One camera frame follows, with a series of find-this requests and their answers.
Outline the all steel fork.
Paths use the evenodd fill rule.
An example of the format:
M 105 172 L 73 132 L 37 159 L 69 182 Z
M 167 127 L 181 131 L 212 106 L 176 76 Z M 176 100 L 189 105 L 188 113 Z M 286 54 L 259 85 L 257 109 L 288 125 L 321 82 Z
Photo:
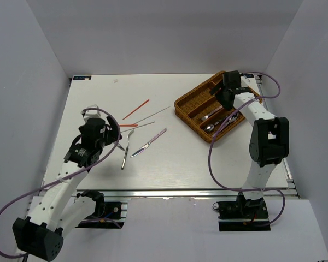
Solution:
M 129 146 L 130 146 L 130 136 L 133 133 L 134 133 L 134 129 L 132 129 L 127 135 L 127 147 L 125 149 L 125 154 L 124 154 L 124 158 L 123 158 L 123 161 L 122 161 L 121 170 L 124 170 L 124 167 L 125 167 L 125 164 L 126 164 L 126 158 L 127 158 L 128 150 L 129 150 Z

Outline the pink handle fork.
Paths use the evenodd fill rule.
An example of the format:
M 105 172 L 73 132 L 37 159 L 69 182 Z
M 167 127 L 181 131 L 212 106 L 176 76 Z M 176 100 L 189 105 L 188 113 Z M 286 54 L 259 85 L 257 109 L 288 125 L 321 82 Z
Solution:
M 213 111 L 211 111 L 210 113 L 206 114 L 205 116 L 201 117 L 201 121 L 204 122 L 207 119 L 209 119 L 211 116 L 213 116 L 215 113 L 217 113 L 218 111 L 220 111 L 221 109 L 223 109 L 224 107 L 221 105 L 218 108 L 214 109 Z

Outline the patterned handle steel spoon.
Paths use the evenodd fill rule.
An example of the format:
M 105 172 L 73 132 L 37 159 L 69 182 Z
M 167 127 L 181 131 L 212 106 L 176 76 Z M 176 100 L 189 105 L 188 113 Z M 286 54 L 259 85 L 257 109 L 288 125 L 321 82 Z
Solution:
M 220 119 L 220 120 L 216 121 L 216 122 L 213 123 L 213 124 L 208 124 L 207 126 L 204 127 L 203 130 L 204 130 L 206 133 L 211 133 L 211 132 L 214 130 L 214 128 L 215 128 L 218 124 L 223 123 L 223 121 L 224 121 L 224 119 Z

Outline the pink handle knife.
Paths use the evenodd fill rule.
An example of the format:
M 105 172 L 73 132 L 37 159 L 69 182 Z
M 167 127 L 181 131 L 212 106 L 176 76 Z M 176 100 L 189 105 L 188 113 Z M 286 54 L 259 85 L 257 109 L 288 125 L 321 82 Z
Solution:
M 158 139 L 162 134 L 167 131 L 167 128 L 164 128 L 158 134 L 156 134 L 153 138 L 151 138 L 146 144 L 144 144 L 141 148 L 139 148 L 135 153 L 133 153 L 130 157 L 135 157 L 145 151 L 156 139 Z

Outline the silver metal chopstick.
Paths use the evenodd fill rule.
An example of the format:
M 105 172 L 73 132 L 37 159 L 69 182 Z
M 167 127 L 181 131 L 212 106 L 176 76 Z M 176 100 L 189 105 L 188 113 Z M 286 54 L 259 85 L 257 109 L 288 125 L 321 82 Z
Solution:
M 135 129 L 138 129 L 138 128 L 141 128 L 141 127 L 145 127 L 145 126 L 148 126 L 148 125 L 151 125 L 151 124 L 154 124 L 154 123 L 155 123 L 155 121 L 152 121 L 152 122 L 149 122 L 149 123 L 146 123 L 146 124 L 142 124 L 140 126 L 136 126 L 136 127 L 133 127 L 133 128 L 127 129 L 127 130 L 123 130 L 123 131 L 121 131 L 121 133 L 129 132 L 129 131 L 132 131 L 132 130 L 135 130 Z
M 155 112 L 155 113 L 153 113 L 153 114 L 151 114 L 151 115 L 149 115 L 149 116 L 147 116 L 147 117 L 145 117 L 145 118 L 143 118 L 143 119 L 141 119 L 141 120 L 139 120 L 139 121 L 137 121 L 137 122 L 135 122 L 135 123 L 133 123 L 133 124 L 138 124 L 138 123 L 140 123 L 140 122 L 142 122 L 142 121 L 144 121 L 144 120 L 146 120 L 146 119 L 149 119 L 149 118 L 151 118 L 151 117 L 153 117 L 153 116 L 155 116 L 155 115 L 157 115 L 157 114 L 159 114 L 159 113 L 165 111 L 165 110 L 168 109 L 168 108 L 170 108 L 170 106 L 168 106 L 168 107 L 166 107 L 166 108 L 164 108 L 164 109 L 161 109 L 161 110 L 159 110 L 159 111 L 157 111 L 157 112 Z

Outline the patterned handle steel knife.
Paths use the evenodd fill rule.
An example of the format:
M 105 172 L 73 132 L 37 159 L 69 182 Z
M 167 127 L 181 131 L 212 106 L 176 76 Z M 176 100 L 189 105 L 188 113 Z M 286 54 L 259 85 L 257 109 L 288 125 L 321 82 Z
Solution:
M 124 148 L 120 143 L 117 144 L 117 147 L 118 147 L 119 149 L 125 151 L 125 148 Z

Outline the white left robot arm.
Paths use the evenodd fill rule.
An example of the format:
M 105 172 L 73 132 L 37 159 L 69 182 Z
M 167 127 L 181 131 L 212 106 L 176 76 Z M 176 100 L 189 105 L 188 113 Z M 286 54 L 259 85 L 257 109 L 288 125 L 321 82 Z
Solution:
M 100 159 L 103 148 L 121 138 L 115 120 L 108 116 L 86 117 L 64 157 L 56 184 L 49 186 L 39 204 L 26 218 L 18 218 L 13 233 L 19 250 L 45 261 L 53 261 L 62 249 L 64 237 L 87 217 L 104 214 L 104 196 L 96 190 L 77 195 L 68 206 L 72 194 Z

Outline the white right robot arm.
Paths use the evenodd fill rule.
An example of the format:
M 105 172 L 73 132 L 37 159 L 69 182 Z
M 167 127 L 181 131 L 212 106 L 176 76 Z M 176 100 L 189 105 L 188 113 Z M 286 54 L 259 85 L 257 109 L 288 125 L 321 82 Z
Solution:
M 264 204 L 263 193 L 272 171 L 289 154 L 289 121 L 277 117 L 262 104 L 263 96 L 256 96 L 242 85 L 239 71 L 224 72 L 222 80 L 211 90 L 221 106 L 231 110 L 231 116 L 242 114 L 252 127 L 249 154 L 252 159 L 244 185 L 237 189 L 235 204 L 226 213 L 254 218 Z

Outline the lower orange chopstick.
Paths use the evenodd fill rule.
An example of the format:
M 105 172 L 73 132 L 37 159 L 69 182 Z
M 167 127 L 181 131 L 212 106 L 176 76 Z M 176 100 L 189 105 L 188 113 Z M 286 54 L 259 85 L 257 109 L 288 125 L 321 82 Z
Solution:
M 137 127 L 137 124 L 120 124 L 119 127 Z

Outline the orange chopstick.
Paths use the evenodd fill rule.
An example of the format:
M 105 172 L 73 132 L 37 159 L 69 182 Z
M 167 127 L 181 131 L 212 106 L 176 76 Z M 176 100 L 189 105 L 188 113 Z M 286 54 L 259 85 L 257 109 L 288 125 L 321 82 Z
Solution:
M 145 100 L 142 102 L 139 106 L 137 106 L 135 109 L 133 109 L 131 112 L 129 112 L 122 120 L 127 119 L 129 116 L 131 116 L 133 113 L 135 113 L 137 110 L 139 110 L 141 107 L 143 107 L 146 103 L 148 103 L 150 99 Z
M 120 124 L 119 127 L 137 127 L 137 124 Z

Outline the brown wicker cutlery tray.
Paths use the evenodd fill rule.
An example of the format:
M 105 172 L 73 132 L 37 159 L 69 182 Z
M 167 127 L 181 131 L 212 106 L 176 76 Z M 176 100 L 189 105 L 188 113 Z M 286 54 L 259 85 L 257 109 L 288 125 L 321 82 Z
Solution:
M 201 121 L 201 117 L 221 106 L 216 97 L 211 96 L 209 91 L 222 80 L 223 73 L 223 71 L 220 71 L 214 74 L 174 102 L 175 114 L 209 144 L 222 123 L 218 124 L 211 133 L 206 133 L 203 130 L 204 127 L 223 119 L 235 111 L 234 108 L 231 110 L 221 109 L 206 121 Z

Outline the left blue corner label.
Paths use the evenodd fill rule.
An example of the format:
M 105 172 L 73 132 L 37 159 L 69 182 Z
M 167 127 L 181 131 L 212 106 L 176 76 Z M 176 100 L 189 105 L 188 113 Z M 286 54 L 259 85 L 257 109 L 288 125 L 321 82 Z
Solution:
M 84 80 L 91 80 L 91 75 L 75 75 L 73 76 L 73 81 L 84 81 Z

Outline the upper orange chopstick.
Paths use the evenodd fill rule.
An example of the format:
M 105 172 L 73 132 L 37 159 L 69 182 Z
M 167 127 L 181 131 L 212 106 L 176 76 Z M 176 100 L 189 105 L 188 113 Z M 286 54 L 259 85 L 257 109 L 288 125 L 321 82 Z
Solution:
M 131 116 L 133 113 L 135 113 L 137 110 L 139 110 L 141 107 L 143 107 L 146 103 L 148 103 L 150 99 L 145 100 L 142 102 L 139 106 L 137 106 L 135 109 L 133 109 L 131 112 L 129 112 L 122 120 L 127 119 L 129 116 Z

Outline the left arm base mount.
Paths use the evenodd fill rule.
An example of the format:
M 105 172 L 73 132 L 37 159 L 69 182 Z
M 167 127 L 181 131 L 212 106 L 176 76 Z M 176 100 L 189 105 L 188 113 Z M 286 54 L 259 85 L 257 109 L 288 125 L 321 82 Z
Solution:
M 95 202 L 94 212 L 79 223 L 82 229 L 121 229 L 125 224 L 127 203 L 105 200 L 104 194 L 96 190 L 86 190 L 77 198 L 87 197 Z

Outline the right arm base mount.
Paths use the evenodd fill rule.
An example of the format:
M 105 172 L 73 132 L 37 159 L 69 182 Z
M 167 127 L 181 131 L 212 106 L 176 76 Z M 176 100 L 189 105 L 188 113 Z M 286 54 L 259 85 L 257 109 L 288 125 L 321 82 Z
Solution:
M 220 232 L 270 231 L 269 216 L 265 203 L 258 209 L 239 208 L 236 201 L 220 201 L 212 205 L 218 214 Z

